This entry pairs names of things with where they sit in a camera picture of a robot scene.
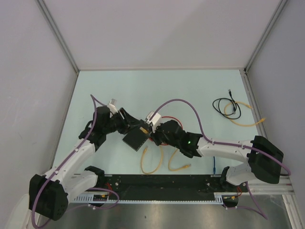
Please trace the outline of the black network switch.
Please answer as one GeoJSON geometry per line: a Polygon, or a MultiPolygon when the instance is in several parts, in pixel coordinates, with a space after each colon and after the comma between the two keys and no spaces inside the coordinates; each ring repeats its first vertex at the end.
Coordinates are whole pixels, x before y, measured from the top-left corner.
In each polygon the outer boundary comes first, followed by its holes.
{"type": "Polygon", "coordinates": [[[151,127],[144,120],[140,120],[140,123],[142,124],[140,129],[131,131],[122,139],[124,143],[135,151],[142,147],[151,133],[151,127]]]}

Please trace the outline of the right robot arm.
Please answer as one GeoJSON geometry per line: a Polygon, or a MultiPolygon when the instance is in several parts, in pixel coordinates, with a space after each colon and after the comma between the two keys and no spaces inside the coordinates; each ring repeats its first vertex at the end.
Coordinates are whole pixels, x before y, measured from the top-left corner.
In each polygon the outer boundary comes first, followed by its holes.
{"type": "Polygon", "coordinates": [[[239,161],[239,165],[223,169],[220,187],[224,191],[232,191],[237,185],[255,179],[268,184],[279,183],[284,154],[263,136],[224,143],[186,132],[176,121],[170,120],[161,123],[150,137],[157,145],[173,146],[188,158],[214,156],[239,161]]]}

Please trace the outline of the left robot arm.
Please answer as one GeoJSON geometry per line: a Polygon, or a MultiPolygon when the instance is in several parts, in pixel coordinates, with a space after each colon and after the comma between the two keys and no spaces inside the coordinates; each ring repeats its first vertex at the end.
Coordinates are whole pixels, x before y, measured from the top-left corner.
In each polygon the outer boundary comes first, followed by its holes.
{"type": "Polygon", "coordinates": [[[129,136],[135,131],[146,135],[150,125],[138,120],[123,108],[113,105],[95,108],[93,119],[80,133],[73,150],[56,167],[44,175],[34,175],[29,185],[29,209],[51,220],[59,220],[71,200],[93,188],[99,191],[105,186],[103,170],[89,166],[80,175],[74,173],[106,141],[108,134],[118,132],[129,136]]]}

